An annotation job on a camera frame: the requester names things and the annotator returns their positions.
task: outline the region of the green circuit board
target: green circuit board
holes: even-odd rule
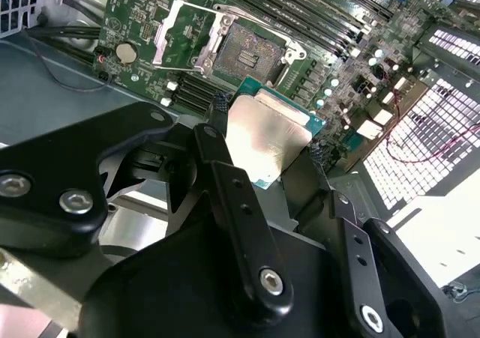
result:
[[[413,47],[438,22],[474,29],[437,0],[108,0],[94,69],[198,116],[252,76],[328,122],[317,138],[330,157],[352,146],[339,105],[354,113],[370,100],[359,77],[378,92],[391,81],[372,74],[373,51],[386,70],[398,63],[390,78],[408,77]]]

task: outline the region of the red wire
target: red wire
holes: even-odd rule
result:
[[[393,160],[396,160],[397,162],[401,162],[401,163],[412,163],[412,164],[415,164],[415,163],[424,163],[424,162],[427,162],[429,160],[432,160],[438,156],[440,156],[441,154],[443,154],[445,151],[449,150],[455,143],[458,142],[458,140],[460,138],[462,138],[463,136],[465,136],[467,133],[469,132],[476,132],[477,130],[480,130],[480,123],[475,123],[473,124],[472,126],[470,126],[467,130],[465,130],[464,132],[462,133],[459,133],[458,135],[452,137],[449,141],[447,141],[447,143],[445,143],[438,151],[436,151],[435,153],[433,153],[431,156],[429,157],[426,157],[426,158],[422,158],[420,160],[402,160],[396,156],[394,156],[391,152],[390,152],[390,135],[392,134],[392,131],[393,129],[397,126],[397,124],[400,122],[400,107],[398,105],[398,93],[394,90],[393,91],[393,97],[394,97],[394,104],[395,104],[395,107],[397,108],[397,121],[394,123],[393,127],[390,129],[390,132],[388,132],[387,134],[387,137],[385,138],[386,139],[386,148],[387,148],[387,153],[388,155],[393,159]]]

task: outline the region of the motherboard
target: motherboard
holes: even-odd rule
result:
[[[108,0],[94,69],[197,116],[253,77],[327,122],[314,139],[328,171],[393,116],[438,23],[475,29],[445,0]]]

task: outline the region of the metal sheet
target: metal sheet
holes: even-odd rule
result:
[[[0,284],[69,331],[77,329],[81,304],[0,248]]]
[[[311,139],[308,130],[251,96],[237,97],[229,110],[232,161],[258,187],[268,188]]]
[[[164,220],[159,220],[130,209],[119,208],[111,221],[103,226],[100,245],[142,250],[165,237],[167,215],[164,216]]]

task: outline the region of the silver metal plate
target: silver metal plate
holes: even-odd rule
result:
[[[311,133],[251,96],[241,95],[229,110],[226,144],[233,164],[266,189],[311,141]]]

